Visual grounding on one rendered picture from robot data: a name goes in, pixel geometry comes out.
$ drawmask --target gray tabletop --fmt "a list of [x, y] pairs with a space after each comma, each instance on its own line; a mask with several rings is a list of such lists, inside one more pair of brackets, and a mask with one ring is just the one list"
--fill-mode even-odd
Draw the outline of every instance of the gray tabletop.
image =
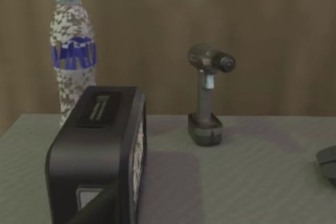
[[[315, 154], [336, 118], [223, 116], [225, 142], [199, 147], [186, 116], [148, 116], [140, 224], [334, 224], [336, 189]], [[25, 114], [0, 138], [0, 223], [49, 224], [44, 177], [59, 116]]]

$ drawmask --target power drill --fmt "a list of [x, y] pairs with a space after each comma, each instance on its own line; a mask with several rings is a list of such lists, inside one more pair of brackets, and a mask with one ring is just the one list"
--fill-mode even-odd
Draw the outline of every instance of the power drill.
[[222, 141], [223, 125], [212, 113], [211, 90], [214, 75], [229, 73], [236, 67], [235, 59], [220, 49], [206, 44], [195, 44], [188, 52], [188, 61], [197, 69], [197, 111], [188, 115], [188, 132], [200, 146], [214, 146]]

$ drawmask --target black mouse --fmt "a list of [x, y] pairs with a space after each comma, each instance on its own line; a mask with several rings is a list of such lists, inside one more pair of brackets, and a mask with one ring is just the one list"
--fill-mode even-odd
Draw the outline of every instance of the black mouse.
[[336, 186], [336, 145], [319, 151], [316, 158], [322, 175]]

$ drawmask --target brown background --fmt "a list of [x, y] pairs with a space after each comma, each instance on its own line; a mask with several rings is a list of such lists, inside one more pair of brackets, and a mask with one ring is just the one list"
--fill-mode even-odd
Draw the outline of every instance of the brown background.
[[[237, 60], [216, 76], [217, 114], [336, 113], [336, 0], [83, 0], [98, 83], [137, 85], [149, 113], [195, 109], [195, 42]], [[21, 113], [57, 113], [49, 49], [54, 0], [0, 0], [0, 132]]]

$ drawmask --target plastic water bottle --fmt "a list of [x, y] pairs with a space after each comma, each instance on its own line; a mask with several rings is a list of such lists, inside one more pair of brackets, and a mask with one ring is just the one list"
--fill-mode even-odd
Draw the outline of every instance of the plastic water bottle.
[[56, 0], [50, 28], [62, 126], [86, 87], [96, 85], [96, 44], [81, 0]]

